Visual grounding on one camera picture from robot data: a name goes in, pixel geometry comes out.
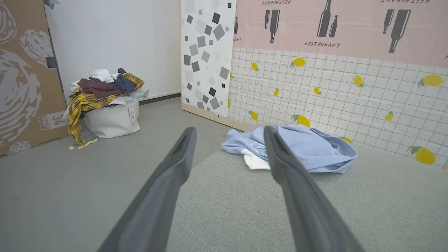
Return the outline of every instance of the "yellow strap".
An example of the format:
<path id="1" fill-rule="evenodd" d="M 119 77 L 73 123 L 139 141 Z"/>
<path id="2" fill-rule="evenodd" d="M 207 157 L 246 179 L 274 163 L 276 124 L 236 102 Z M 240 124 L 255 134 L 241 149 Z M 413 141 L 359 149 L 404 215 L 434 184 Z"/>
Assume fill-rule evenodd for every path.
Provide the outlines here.
<path id="1" fill-rule="evenodd" d="M 79 145 L 78 149 L 81 149 L 81 148 L 84 148 L 84 147 L 88 146 L 89 144 L 94 143 L 94 142 L 96 142 L 96 141 L 98 141 L 98 137 L 97 137 L 96 135 L 93 135 L 93 136 L 91 136 L 91 137 L 89 137 L 89 138 L 87 139 L 87 143 L 86 143 L 86 144 L 84 144 L 84 145 L 81 145 L 81 144 L 73 144 L 73 145 L 70 145 L 69 149 L 70 149 L 70 150 L 75 149 L 74 146 L 76 146 L 76 145 Z"/>

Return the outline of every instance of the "light blue shirt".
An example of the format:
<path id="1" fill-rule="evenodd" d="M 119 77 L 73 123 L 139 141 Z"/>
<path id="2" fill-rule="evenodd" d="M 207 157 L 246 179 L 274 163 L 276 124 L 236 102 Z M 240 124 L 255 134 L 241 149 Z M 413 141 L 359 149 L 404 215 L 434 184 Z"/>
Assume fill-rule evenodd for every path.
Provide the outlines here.
<path id="1" fill-rule="evenodd" d="M 345 173 L 358 156 L 356 150 L 345 140 L 314 128 L 299 124 L 276 125 L 275 129 L 309 172 Z M 249 149 L 260 158 L 268 160 L 262 127 L 247 133 L 230 130 L 227 138 L 221 145 L 223 150 L 241 154 L 243 149 Z"/>

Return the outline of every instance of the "cardboard box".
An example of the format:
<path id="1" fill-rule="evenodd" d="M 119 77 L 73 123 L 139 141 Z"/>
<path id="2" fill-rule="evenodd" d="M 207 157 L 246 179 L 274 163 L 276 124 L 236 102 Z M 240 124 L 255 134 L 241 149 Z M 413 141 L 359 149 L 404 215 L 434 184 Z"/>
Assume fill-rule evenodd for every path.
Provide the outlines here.
<path id="1" fill-rule="evenodd" d="M 67 137 L 43 1 L 0 1 L 0 157 Z"/>

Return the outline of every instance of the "laundry basket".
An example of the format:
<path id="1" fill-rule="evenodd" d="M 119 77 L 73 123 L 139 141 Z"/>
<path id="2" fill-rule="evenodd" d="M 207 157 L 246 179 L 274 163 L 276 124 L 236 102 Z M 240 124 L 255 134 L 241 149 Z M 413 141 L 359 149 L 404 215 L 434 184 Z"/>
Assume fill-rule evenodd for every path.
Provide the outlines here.
<path id="1" fill-rule="evenodd" d="M 138 100 L 94 109 L 86 113 L 86 126 L 99 138 L 112 138 L 133 134 L 140 130 L 137 122 Z"/>

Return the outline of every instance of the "maroon shirt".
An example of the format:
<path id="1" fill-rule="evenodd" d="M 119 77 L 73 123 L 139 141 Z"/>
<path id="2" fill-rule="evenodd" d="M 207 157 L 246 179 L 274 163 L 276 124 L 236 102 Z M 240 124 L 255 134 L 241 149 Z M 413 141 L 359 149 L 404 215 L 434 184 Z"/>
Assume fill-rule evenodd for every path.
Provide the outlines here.
<path id="1" fill-rule="evenodd" d="M 121 94 L 121 89 L 118 89 L 113 83 L 93 82 L 86 79 L 81 79 L 78 85 L 86 94 L 94 94 L 96 99 L 106 98 L 111 95 Z"/>

